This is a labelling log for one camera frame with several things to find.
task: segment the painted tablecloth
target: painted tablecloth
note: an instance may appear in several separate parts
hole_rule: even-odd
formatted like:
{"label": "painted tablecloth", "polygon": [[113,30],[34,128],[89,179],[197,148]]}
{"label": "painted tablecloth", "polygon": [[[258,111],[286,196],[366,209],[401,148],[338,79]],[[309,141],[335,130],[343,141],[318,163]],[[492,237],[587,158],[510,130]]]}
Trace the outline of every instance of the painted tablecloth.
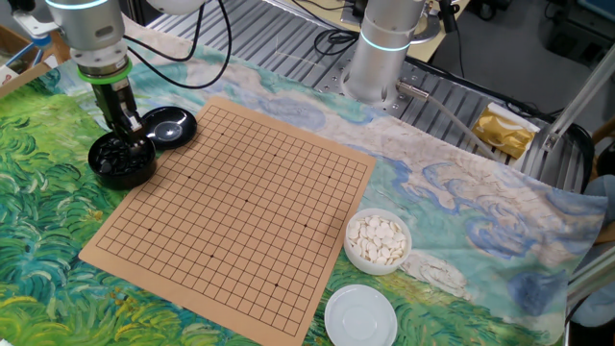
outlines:
{"label": "painted tablecloth", "polygon": [[[190,45],[132,23],[128,29],[178,55]],[[224,60],[207,47],[186,63],[139,52],[188,84],[210,80]],[[331,344],[325,305],[347,284],[370,285],[391,302],[396,345],[560,338],[566,284],[598,234],[605,199],[549,187],[241,60],[205,90],[171,86],[141,63],[130,78],[141,114],[169,105],[197,112],[216,95],[378,159],[359,209],[395,212],[414,250],[403,271],[382,277],[357,271],[342,250],[306,345]],[[252,344],[78,260],[126,194],[101,187],[87,167],[90,145],[106,131],[73,62],[0,100],[0,337],[15,346]]]}

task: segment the black stone bowl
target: black stone bowl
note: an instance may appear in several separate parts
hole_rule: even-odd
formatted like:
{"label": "black stone bowl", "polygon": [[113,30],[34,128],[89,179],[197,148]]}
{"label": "black stone bowl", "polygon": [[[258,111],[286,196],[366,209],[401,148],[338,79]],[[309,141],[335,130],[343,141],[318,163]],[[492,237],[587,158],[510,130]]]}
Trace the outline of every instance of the black stone bowl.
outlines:
{"label": "black stone bowl", "polygon": [[131,151],[114,133],[108,133],[94,142],[87,162],[103,186],[131,189],[156,173],[156,148],[145,138],[138,152]]}

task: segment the white container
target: white container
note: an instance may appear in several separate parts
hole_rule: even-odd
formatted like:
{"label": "white container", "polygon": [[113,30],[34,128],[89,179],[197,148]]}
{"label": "white container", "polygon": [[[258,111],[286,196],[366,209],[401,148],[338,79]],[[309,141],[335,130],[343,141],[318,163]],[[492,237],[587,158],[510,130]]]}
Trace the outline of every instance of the white container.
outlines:
{"label": "white container", "polygon": [[[386,265],[386,264],[372,263],[371,261],[364,259],[360,254],[356,253],[350,244],[350,240],[348,238],[348,229],[350,228],[350,225],[354,225],[355,222],[359,220],[360,218],[364,218],[367,216],[373,216],[373,215],[377,215],[383,219],[397,223],[402,228],[402,233],[406,236],[407,245],[406,245],[406,248],[404,249],[404,254],[392,264]],[[404,263],[404,261],[410,255],[411,248],[412,248],[412,236],[410,235],[410,230],[408,229],[406,223],[402,221],[401,218],[397,217],[397,215],[395,215],[394,213],[390,211],[380,210],[380,209],[361,210],[350,219],[350,221],[348,222],[348,225],[346,226],[346,234],[344,235],[344,251],[346,252],[346,256],[348,257],[348,260],[350,260],[350,262],[358,270],[364,273],[367,273],[370,275],[386,275],[386,274],[390,274],[394,272],[400,265],[402,265],[402,263]]]}

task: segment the clear plastic tube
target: clear plastic tube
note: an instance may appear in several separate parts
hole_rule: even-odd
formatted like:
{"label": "clear plastic tube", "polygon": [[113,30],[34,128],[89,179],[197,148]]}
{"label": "clear plastic tube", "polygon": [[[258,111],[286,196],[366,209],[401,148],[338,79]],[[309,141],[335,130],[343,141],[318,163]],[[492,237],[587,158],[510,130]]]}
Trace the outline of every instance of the clear plastic tube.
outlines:
{"label": "clear plastic tube", "polygon": [[465,126],[465,124],[461,122],[461,120],[457,119],[457,117],[453,114],[452,111],[449,111],[449,109],[446,108],[446,106],[444,106],[440,101],[434,99],[431,96],[428,96],[427,100],[429,102],[433,103],[436,107],[438,107],[438,109],[441,110],[443,113],[445,113],[451,119],[451,121],[453,121],[453,123],[459,129],[461,129],[461,131],[463,131],[464,134],[466,134],[468,137],[470,137],[478,145],[478,147],[481,149],[481,151],[484,154],[486,154],[486,156],[489,159],[491,159],[493,161],[497,161],[498,160],[496,158],[496,156],[491,152],[491,150],[489,150],[487,145],[482,140],[480,140],[476,135],[474,135],[472,133],[472,131],[470,131],[470,129],[468,129],[468,127]]}

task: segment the white cylinder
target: white cylinder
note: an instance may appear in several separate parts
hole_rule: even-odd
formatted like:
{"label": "white cylinder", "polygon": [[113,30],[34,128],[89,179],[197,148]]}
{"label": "white cylinder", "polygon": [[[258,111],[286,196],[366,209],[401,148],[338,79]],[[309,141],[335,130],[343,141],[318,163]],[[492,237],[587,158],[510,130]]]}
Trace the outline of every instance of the white cylinder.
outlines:
{"label": "white cylinder", "polygon": [[371,0],[361,23],[355,56],[342,74],[342,90],[369,105],[395,98],[406,51],[425,0]]}

